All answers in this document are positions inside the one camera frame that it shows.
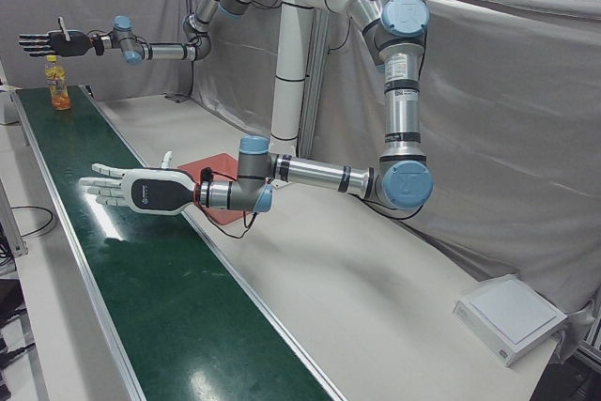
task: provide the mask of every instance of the green conveyor belt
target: green conveyor belt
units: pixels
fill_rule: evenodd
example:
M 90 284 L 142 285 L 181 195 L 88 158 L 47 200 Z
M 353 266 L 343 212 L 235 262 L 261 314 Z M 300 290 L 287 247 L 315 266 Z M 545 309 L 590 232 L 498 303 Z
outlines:
M 69 93 L 62 112 L 45 88 L 18 96 L 146 398 L 330 399 L 184 218 L 94 213 L 77 185 L 91 164 L 140 163 L 81 88 Z

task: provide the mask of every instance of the white cylindrical column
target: white cylindrical column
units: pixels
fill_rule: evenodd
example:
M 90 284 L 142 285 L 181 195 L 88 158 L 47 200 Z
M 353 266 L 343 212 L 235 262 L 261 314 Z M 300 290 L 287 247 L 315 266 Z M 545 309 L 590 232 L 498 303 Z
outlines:
M 282 0 L 270 152 L 296 155 L 314 9 Z

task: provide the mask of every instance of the red mat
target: red mat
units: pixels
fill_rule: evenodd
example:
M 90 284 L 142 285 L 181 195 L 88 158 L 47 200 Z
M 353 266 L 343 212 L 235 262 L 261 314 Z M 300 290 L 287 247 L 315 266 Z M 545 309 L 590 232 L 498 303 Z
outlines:
M 206 167 L 211 168 L 213 171 L 227 174 L 233 178 L 236 178 L 236 175 L 238 174 L 238 160 L 229 154 L 217 154 L 206 159 L 197 160 L 196 162 L 182 164 L 181 166 L 178 166 L 177 169 L 186 171 L 196 182 L 199 182 L 200 171 Z M 214 177 L 215 180 L 229 180 L 227 177 L 219 176 L 217 174 Z M 221 225 L 233 223 L 243 216 L 243 212 L 241 211 L 221 210 L 218 208 L 205 208 L 205 211 L 215 223 Z

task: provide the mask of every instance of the white robotic arm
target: white robotic arm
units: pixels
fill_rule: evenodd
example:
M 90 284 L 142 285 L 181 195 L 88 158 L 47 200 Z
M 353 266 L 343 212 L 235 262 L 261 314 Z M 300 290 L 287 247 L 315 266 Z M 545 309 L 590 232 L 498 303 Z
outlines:
M 119 47 L 128 62 L 153 58 L 194 61 L 207 56 L 210 50 L 208 29 L 216 11 L 240 16 L 252 1 L 202 0 L 184 20 L 189 39 L 186 44 L 146 43 L 133 34 L 127 18 L 117 17 L 110 34 L 93 37 L 88 43 L 78 35 L 81 32 L 63 30 L 37 38 L 23 36 L 22 45 L 36 56 L 80 54 L 73 51 L 77 46 L 95 47 L 97 53 L 99 49 Z M 378 171 L 294 157 L 315 8 L 346 14 L 362 32 L 375 65 L 384 68 L 386 147 L 379 156 Z M 267 181 L 273 178 L 353 193 L 389 208 L 415 210 L 427 200 L 433 187 L 420 149 L 418 118 L 418 63 L 424 53 L 428 19 L 421 0 L 282 0 L 271 138 L 242 139 L 236 180 L 209 179 L 194 184 L 185 173 L 163 168 L 116 171 L 118 182 L 85 178 L 82 183 L 103 204 L 128 206 L 144 213 L 178 214 L 190 203 L 201 208 L 267 211 L 272 197 Z M 99 169 L 109 171 L 109 176 L 115 172 L 103 166 L 95 168 Z M 143 189 L 150 187 L 169 194 L 144 197 Z

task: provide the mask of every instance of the logo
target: logo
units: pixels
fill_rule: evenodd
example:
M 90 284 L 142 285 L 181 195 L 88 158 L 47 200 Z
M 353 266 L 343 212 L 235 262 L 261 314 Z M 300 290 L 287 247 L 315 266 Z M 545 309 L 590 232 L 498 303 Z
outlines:
M 148 186 L 142 185 L 142 204 L 146 206 L 148 202 Z

